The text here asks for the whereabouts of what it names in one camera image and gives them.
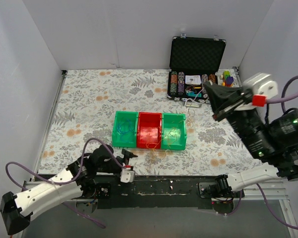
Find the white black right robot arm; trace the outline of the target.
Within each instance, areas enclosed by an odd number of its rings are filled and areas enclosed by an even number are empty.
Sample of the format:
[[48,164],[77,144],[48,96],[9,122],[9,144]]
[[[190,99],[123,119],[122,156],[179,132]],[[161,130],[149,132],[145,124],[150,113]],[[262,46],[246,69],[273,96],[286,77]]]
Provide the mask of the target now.
[[213,110],[213,119],[226,119],[233,131],[262,168],[249,169],[234,175],[220,175],[200,192],[210,197],[229,197],[243,188],[266,180],[287,178],[298,180],[298,108],[272,122],[262,121],[256,109],[238,110],[243,103],[266,100],[250,89],[228,88],[206,82],[203,84]]

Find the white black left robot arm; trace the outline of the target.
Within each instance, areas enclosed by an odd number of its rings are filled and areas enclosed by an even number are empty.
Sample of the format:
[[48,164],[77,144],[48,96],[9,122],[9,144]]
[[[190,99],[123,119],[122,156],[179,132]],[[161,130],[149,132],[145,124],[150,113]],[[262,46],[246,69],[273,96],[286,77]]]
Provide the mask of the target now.
[[37,186],[16,194],[4,194],[0,213],[7,234],[12,236],[23,231],[39,215],[70,199],[83,197],[96,202],[109,198],[112,186],[108,182],[97,182],[98,173],[114,174],[122,183],[132,182],[135,171],[129,160],[136,155],[122,149],[123,156],[112,159],[111,153],[111,146],[101,145]]

